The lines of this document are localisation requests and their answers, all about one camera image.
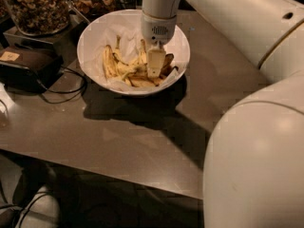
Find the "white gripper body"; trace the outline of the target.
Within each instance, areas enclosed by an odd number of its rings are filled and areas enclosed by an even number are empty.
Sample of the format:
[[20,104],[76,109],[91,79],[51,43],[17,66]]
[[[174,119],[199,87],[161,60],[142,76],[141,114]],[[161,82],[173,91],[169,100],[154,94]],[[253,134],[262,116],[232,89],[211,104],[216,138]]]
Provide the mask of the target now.
[[166,45],[173,38],[177,17],[157,18],[142,12],[142,37],[147,44]]

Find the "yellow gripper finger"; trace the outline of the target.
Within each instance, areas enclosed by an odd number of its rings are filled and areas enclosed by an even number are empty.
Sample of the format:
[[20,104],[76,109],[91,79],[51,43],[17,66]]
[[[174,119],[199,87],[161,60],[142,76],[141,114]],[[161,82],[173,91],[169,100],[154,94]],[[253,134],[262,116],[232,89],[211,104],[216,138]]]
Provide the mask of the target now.
[[154,46],[147,51],[147,76],[158,78],[162,71],[166,52],[161,46]]

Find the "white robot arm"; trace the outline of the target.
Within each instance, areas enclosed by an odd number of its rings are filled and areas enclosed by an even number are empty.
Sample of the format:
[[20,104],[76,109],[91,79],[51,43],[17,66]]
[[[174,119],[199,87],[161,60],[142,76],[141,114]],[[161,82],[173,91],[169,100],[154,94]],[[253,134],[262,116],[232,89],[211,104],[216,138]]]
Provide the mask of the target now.
[[[180,0],[142,0],[142,32],[168,43]],[[203,167],[204,228],[304,228],[304,7],[186,0],[270,81],[232,106]]]

